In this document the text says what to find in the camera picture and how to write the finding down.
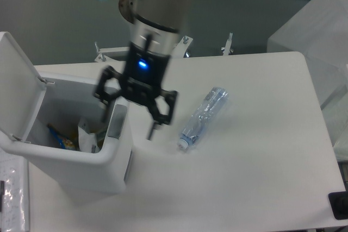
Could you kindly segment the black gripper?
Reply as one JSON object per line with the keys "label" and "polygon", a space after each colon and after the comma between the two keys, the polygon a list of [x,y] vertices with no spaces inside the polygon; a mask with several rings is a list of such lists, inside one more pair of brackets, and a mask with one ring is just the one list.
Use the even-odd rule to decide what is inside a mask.
{"label": "black gripper", "polygon": [[[169,126],[178,98],[177,91],[165,91],[161,86],[169,60],[169,55],[145,51],[131,43],[123,72],[107,66],[102,70],[94,90],[94,97],[104,107],[101,121],[107,121],[112,104],[122,96],[131,102],[147,106],[152,116],[152,124],[147,134],[149,141],[156,130],[164,125]],[[112,79],[117,80],[120,85],[113,93],[107,91]]]}

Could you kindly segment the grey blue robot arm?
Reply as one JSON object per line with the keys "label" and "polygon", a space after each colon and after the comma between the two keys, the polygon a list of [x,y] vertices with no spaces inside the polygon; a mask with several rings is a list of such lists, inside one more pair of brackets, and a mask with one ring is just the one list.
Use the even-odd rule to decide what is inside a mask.
{"label": "grey blue robot arm", "polygon": [[173,46],[191,0],[130,0],[134,19],[126,63],[122,72],[111,66],[102,70],[94,96],[106,107],[123,97],[145,106],[152,129],[169,125],[177,91],[161,86]]}

